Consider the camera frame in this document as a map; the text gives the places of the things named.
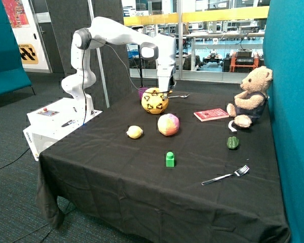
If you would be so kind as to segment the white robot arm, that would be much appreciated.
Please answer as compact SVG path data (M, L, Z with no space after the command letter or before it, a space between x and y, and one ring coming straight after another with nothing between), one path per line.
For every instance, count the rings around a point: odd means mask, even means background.
M91 116L94 112L92 98L84 91L96 82L96 76L90 69L90 51L107 44L137 44L144 60L156 60L158 87L164 97L167 97L176 71L175 36L162 32L151 37L109 18L96 17L89 28L74 32L71 66L76 73L67 76L61 83L63 90L74 98L78 116Z

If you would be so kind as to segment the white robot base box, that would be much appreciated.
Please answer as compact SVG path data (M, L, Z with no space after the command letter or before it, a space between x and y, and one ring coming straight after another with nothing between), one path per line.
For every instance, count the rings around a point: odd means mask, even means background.
M73 98L62 98L27 114L30 126L23 130L36 161L42 151L63 139L102 111L80 109Z

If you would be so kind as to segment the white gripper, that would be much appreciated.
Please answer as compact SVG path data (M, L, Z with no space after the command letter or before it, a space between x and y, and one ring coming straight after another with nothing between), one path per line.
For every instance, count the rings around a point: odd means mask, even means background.
M176 81L173 77L175 71L173 65L159 65L157 68L158 86L160 92L163 92L164 99L168 98L168 92L176 85Z

